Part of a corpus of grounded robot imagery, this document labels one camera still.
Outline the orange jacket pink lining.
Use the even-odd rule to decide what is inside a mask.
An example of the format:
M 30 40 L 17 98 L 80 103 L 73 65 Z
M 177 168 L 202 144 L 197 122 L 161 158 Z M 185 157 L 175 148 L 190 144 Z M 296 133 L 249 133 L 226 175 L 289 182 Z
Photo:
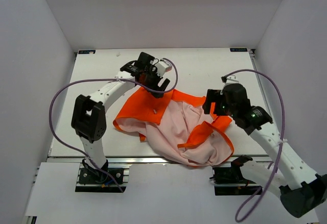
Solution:
M 155 98 L 139 88 L 122 106 L 113 121 L 114 127 L 126 133 L 137 132 L 141 142 L 170 161 L 192 167 L 215 166 L 234 154 L 232 141 L 226 135 L 232 119 L 205 114 L 205 97 L 178 90 Z

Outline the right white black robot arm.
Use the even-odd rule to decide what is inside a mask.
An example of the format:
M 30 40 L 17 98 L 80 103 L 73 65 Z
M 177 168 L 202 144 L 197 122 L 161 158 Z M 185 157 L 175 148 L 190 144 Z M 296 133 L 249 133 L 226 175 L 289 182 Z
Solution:
M 221 90 L 209 89 L 202 107 L 206 114 L 212 111 L 231 117 L 274 161 L 279 172 L 268 191 L 292 216 L 300 218 L 326 201 L 326 175 L 319 175 L 280 138 L 271 116 L 264 108 L 251 105 L 243 85 L 229 83 Z

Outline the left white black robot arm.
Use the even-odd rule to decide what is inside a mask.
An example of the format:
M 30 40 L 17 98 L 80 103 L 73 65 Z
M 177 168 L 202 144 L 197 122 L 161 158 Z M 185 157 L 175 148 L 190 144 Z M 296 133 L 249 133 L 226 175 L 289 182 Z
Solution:
M 86 155 L 85 166 L 98 183 L 108 177 L 108 161 L 104 155 L 102 137 L 106 132 L 106 112 L 127 91 L 141 86 L 155 99 L 162 98 L 170 83 L 164 74 L 175 65 L 166 58 L 156 59 L 140 53 L 135 61 L 123 65 L 117 75 L 99 90 L 75 100 L 71 126 L 82 141 Z

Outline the blue label right corner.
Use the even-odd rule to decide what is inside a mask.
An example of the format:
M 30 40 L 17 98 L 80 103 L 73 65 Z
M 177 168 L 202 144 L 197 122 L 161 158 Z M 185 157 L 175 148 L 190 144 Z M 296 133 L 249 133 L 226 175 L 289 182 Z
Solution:
M 248 49 L 247 48 L 244 48 L 244 47 L 240 47 L 240 48 L 235 48 L 235 47 L 231 47 L 229 49 L 231 52 L 235 52 L 235 53 L 238 53 L 238 52 L 248 52 Z

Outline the blue label corner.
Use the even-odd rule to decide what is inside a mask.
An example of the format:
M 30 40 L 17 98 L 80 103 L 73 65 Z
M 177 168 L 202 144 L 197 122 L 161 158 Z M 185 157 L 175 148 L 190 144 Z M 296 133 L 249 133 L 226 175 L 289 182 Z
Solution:
M 235 52 L 235 53 L 238 53 L 238 52 L 248 52 L 248 49 L 247 48 L 244 48 L 244 47 L 240 47 L 240 48 L 235 48 L 235 47 L 231 47 L 229 49 L 231 52 Z
M 95 54 L 96 51 L 94 49 L 91 50 L 79 50 L 78 55 L 92 55 Z

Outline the blue label left corner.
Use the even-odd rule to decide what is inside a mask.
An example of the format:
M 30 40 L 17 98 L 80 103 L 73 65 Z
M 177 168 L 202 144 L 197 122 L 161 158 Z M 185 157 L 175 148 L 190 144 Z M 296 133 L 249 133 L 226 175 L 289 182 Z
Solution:
M 91 50 L 79 50 L 78 55 L 92 55 L 95 54 L 96 51 L 94 49 Z

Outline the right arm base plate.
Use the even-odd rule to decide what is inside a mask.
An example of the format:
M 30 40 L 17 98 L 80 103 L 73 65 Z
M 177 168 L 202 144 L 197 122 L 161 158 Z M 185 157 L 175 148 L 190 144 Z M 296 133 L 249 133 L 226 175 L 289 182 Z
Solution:
M 261 186 L 238 176 L 231 167 L 213 168 L 213 175 L 209 181 L 214 185 L 216 196 L 250 196 L 262 193 Z

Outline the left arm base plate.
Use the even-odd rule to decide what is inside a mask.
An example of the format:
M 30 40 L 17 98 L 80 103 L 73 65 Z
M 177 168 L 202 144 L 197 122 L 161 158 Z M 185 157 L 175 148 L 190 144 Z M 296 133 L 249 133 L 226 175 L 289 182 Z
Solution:
M 129 167 L 127 165 L 114 167 L 108 166 L 108 172 L 119 184 L 117 184 L 108 175 L 98 178 L 94 173 L 87 170 L 82 164 L 78 171 L 75 192 L 84 193 L 123 193 L 126 190 L 129 179 Z

